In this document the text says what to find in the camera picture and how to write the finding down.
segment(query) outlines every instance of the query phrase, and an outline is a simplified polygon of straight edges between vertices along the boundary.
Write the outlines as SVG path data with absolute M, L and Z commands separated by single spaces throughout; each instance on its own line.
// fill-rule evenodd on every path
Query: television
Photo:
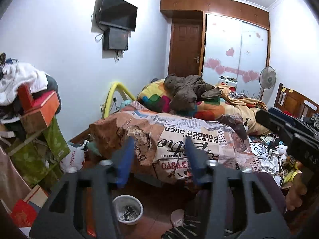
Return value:
M 99 23 L 135 31 L 138 8 L 124 0 L 102 0 Z

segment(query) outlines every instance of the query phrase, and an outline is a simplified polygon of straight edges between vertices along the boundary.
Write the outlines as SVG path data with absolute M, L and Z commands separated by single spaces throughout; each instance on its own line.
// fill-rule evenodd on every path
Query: black box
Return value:
M 127 30 L 109 27 L 104 32 L 103 50 L 127 50 L 129 33 Z

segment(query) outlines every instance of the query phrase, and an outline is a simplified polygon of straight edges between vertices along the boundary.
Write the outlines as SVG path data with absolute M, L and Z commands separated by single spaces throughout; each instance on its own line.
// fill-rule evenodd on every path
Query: plastic bag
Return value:
M 73 173 L 79 171 L 83 167 L 84 150 L 83 146 L 76 147 L 75 144 L 69 145 L 71 152 L 60 162 L 60 168 L 64 173 Z

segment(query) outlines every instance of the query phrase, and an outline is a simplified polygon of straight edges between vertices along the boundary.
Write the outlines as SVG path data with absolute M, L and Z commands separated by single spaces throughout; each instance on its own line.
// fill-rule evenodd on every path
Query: white bucket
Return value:
M 123 220 L 123 213 L 126 206 L 131 206 L 134 208 L 136 214 L 138 215 L 136 219 L 131 221 Z M 129 226 L 135 225 L 137 222 L 139 222 L 143 215 L 143 206 L 141 202 L 137 198 L 130 195 L 120 195 L 113 199 L 113 207 L 117 220 Z

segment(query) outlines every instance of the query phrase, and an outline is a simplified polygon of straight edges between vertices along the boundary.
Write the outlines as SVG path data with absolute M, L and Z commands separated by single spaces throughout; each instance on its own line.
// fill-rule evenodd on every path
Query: yellow arch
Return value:
M 113 100 L 113 94 L 114 94 L 116 89 L 119 89 L 119 90 L 122 90 L 123 92 L 125 92 L 127 94 L 127 96 L 132 101 L 136 100 L 135 96 L 133 94 L 131 94 L 129 92 L 129 90 L 121 82 L 113 82 L 112 86 L 110 88 L 110 91 L 108 92 L 107 98 L 106 98 L 103 119 L 108 117 L 108 115 L 109 115 L 109 112 L 110 112 L 110 109 L 111 109 L 112 100 Z

